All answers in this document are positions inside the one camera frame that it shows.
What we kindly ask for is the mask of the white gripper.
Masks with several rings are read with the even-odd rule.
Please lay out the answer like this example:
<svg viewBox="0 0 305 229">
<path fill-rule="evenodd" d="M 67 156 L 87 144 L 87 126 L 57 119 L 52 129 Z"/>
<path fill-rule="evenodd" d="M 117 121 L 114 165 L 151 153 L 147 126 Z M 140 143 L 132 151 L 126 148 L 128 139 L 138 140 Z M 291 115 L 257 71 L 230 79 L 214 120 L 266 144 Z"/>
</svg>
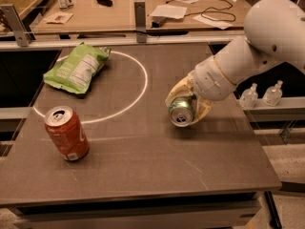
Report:
<svg viewBox="0 0 305 229">
<path fill-rule="evenodd" d="M 235 90 L 236 86 L 223 73 L 214 56 L 197 64 L 191 74 L 181 79 L 169 92 L 165 105 L 169 107 L 178 97 L 196 96 L 193 99 L 193 121 L 197 123 L 205 117 L 214 105 Z"/>
</svg>

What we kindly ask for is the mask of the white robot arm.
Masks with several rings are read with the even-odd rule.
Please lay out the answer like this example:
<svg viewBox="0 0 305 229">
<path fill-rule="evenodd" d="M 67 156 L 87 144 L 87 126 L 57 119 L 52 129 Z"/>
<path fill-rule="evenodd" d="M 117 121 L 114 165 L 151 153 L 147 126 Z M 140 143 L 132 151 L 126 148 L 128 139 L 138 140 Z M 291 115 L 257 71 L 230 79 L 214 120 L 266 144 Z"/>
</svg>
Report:
<svg viewBox="0 0 305 229">
<path fill-rule="evenodd" d="M 187 127 L 244 80 L 287 62 L 305 68 L 305 11 L 290 0 L 260 0 L 248 11 L 244 34 L 198 63 L 169 92 L 170 121 Z"/>
</svg>

